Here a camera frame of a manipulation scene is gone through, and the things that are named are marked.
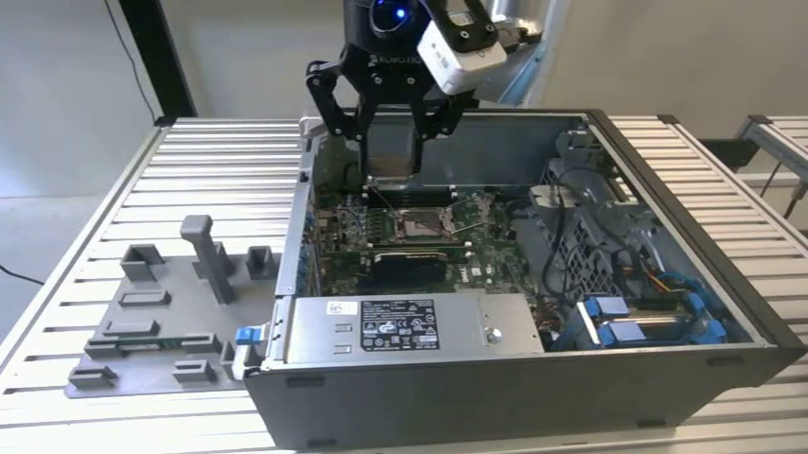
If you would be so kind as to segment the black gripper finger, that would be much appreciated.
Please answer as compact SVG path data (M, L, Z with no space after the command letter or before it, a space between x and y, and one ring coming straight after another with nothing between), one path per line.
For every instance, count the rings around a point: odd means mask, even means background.
M412 174L418 174L424 162L425 142L438 135L453 134L464 112L473 105L473 93L464 92L458 95L440 99L426 100L422 97L413 98L410 103L414 129L412 134Z
M358 92L353 113L346 113L336 98L341 78ZM329 133L358 143L358 170L364 180L369 175L368 133L380 105L372 78L368 60L313 61L306 69L306 86Z

